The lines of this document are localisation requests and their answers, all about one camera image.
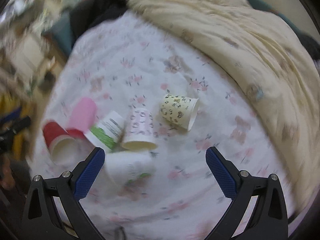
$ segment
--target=beige comforter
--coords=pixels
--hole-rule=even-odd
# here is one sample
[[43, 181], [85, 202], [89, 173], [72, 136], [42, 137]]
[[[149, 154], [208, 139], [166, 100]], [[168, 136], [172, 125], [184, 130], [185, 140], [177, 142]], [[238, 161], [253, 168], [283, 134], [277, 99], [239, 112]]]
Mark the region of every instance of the beige comforter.
[[129, 6], [206, 53], [238, 83], [284, 160], [302, 209], [320, 178], [320, 80], [291, 28], [246, 0], [130, 0]]

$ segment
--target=clutter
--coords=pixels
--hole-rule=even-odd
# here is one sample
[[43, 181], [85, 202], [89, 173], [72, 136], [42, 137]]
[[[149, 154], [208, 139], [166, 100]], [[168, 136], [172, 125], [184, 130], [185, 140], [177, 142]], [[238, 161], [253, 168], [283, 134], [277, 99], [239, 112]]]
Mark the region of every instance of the clutter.
[[148, 151], [106, 154], [103, 168], [109, 178], [120, 187], [139, 178], [149, 177], [156, 170]]
[[188, 131], [195, 122], [199, 99], [166, 95], [161, 104], [161, 116]]
[[153, 119], [145, 108], [133, 109], [125, 130], [121, 146], [128, 150], [155, 149], [153, 137]]
[[66, 130], [75, 129], [86, 133], [94, 124], [97, 106], [91, 98], [83, 97], [73, 108]]
[[70, 155], [77, 148], [77, 142], [56, 122], [43, 127], [44, 140], [50, 152], [50, 159], [56, 165], [72, 165], [75, 156]]
[[110, 153], [120, 140], [123, 130], [124, 119], [112, 111], [84, 135], [95, 147], [100, 147], [105, 153]]

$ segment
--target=bed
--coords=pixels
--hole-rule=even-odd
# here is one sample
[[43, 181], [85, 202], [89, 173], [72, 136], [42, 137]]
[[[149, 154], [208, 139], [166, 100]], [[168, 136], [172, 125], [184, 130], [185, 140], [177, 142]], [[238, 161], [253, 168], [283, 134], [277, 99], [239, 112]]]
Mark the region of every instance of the bed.
[[[193, 37], [185, 33], [182, 38], [128, 11], [89, 30], [77, 41], [52, 93], [43, 124], [54, 119], [65, 126], [73, 107], [84, 96], [97, 104], [97, 120], [112, 110], [127, 116], [136, 107], [148, 108], [154, 115], [158, 148], [149, 152], [157, 168], [154, 176], [115, 191], [106, 174], [100, 172], [89, 195], [81, 201], [105, 237], [123, 227], [128, 239], [204, 239], [230, 204], [204, 161], [210, 146], [216, 146], [226, 159], [252, 175], [276, 173], [288, 217], [297, 209], [288, 168], [257, 112], [217, 63], [186, 43]], [[236, 46], [230, 40], [225, 42]], [[200, 99], [190, 132], [160, 118], [159, 101], [166, 93]], [[84, 141], [79, 144], [75, 149], [78, 161], [91, 147]], [[51, 178], [73, 167], [58, 167], [50, 161], [39, 131], [31, 175]], [[236, 234], [244, 230], [253, 206], [254, 200]], [[59, 203], [58, 209], [67, 222]]]

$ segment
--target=metal screw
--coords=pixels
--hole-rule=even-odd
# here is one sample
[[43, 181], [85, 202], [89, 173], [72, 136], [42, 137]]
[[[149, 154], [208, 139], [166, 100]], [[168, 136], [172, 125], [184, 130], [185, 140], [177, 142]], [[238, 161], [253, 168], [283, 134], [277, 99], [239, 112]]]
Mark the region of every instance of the metal screw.
[[71, 175], [71, 172], [70, 172], [70, 171], [65, 171], [65, 172], [62, 173], [62, 177], [64, 177], [64, 178], [67, 178], [67, 177], [69, 177], [70, 175]]
[[241, 175], [242, 177], [248, 177], [248, 176], [249, 176], [249, 172], [247, 172], [247, 171], [240, 171], [240, 175]]
[[41, 176], [40, 175], [36, 175], [33, 177], [33, 180], [34, 181], [39, 181], [41, 179]]
[[277, 179], [278, 179], [278, 176], [277, 176], [276, 174], [271, 174], [271, 179], [277, 180]]

